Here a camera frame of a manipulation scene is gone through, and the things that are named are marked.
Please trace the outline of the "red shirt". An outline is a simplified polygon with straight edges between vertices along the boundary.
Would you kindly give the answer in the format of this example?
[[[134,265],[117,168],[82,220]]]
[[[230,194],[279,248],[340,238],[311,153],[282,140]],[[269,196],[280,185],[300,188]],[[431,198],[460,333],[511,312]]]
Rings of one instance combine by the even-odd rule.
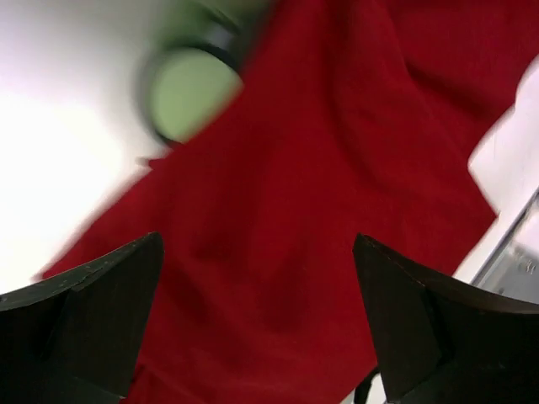
[[[212,124],[48,269],[151,231],[129,403],[339,403],[376,366],[364,233],[452,274],[494,221],[467,162],[538,54],[535,1],[281,1]]]

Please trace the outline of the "green suitcase blue lining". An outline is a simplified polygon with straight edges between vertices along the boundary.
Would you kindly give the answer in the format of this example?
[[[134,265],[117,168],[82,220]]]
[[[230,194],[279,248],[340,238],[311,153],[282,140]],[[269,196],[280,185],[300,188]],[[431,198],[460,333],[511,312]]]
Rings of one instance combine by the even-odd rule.
[[[177,1],[141,66],[137,107],[164,145],[189,141],[241,91],[242,72],[275,4]]]

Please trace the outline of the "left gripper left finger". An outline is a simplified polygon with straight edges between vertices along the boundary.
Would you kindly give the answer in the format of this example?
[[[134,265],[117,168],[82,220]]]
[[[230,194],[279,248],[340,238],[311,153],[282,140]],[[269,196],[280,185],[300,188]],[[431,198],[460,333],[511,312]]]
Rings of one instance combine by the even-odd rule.
[[[150,233],[1,296],[3,403],[118,403],[130,389],[163,265]]]

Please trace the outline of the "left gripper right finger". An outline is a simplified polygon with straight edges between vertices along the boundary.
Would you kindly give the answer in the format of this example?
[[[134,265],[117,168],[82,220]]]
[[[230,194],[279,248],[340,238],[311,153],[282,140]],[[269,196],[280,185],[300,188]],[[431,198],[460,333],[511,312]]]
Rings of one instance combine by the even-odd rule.
[[[353,248],[389,403],[536,403],[538,306],[416,263],[369,236]]]

